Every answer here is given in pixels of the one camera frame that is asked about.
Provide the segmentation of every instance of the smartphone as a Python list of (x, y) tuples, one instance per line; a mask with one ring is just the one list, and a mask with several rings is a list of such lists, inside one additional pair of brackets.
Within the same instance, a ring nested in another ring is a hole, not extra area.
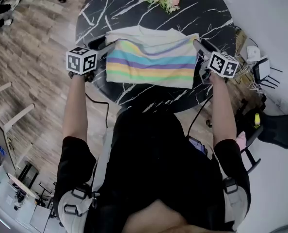
[(208, 150), (206, 149), (206, 147), (197, 139), (189, 136), (190, 143), (196, 148), (198, 149), (200, 152), (202, 152), (205, 156), (208, 155)]

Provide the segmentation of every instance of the shoe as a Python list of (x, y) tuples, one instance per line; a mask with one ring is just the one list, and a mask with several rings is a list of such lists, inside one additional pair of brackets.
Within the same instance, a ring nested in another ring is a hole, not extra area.
[(13, 22), (12, 19), (8, 19), (8, 20), (4, 21), (4, 25), (9, 26), (12, 24), (12, 22)]
[(20, 0), (16, 0), (15, 1), (15, 3), (14, 4), (12, 4), (12, 6), (11, 6), (11, 11), (13, 11), (16, 7), (17, 7), (17, 5), (20, 3)]

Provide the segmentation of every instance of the black marble table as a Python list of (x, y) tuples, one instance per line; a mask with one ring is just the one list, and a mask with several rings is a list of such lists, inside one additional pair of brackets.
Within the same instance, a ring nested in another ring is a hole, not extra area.
[[(110, 30), (141, 25), (156, 30), (173, 28), (185, 35), (199, 33), (200, 38), (209, 40), (221, 51), (235, 54), (235, 28), (223, 0), (181, 0), (180, 10), (171, 14), (149, 5), (144, 0), (86, 0), (77, 21), (77, 45), (85, 46)], [(200, 63), (195, 68), (193, 89), (107, 82), (105, 63), (99, 65), (92, 83), (125, 108), (175, 113), (192, 108), (211, 95), (211, 85), (201, 83)]]

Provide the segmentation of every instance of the black buckle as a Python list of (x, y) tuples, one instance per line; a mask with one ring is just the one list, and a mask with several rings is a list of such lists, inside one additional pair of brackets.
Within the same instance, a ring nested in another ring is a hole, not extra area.
[(66, 205), (64, 206), (64, 212), (65, 212), (66, 214), (71, 214), (71, 215), (76, 215), (76, 216), (82, 216), (82, 213), (81, 213), (81, 214), (78, 214), (78, 210), (77, 210), (76, 205), (66, 204)]
[(224, 190), (226, 194), (232, 194), (238, 190), (238, 184), (235, 181), (235, 179), (231, 177), (227, 177), (226, 179), (223, 180), (224, 183)]
[(97, 192), (93, 192), (92, 193), (92, 202), (91, 202), (91, 206), (92, 206), (92, 208), (97, 208), (97, 197), (99, 197), (100, 196), (100, 194), (99, 193), (97, 193)]
[(88, 184), (82, 184), (76, 186), (76, 188), (72, 191), (72, 195), (78, 199), (84, 200), (89, 194), (90, 186)]

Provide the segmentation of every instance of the towel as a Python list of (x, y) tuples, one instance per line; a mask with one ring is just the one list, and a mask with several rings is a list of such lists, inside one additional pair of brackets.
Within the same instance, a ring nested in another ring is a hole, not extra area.
[(141, 26), (108, 32), (107, 44), (116, 41), (116, 46), (107, 56), (107, 81), (191, 89), (197, 63), (195, 39), (198, 34)]

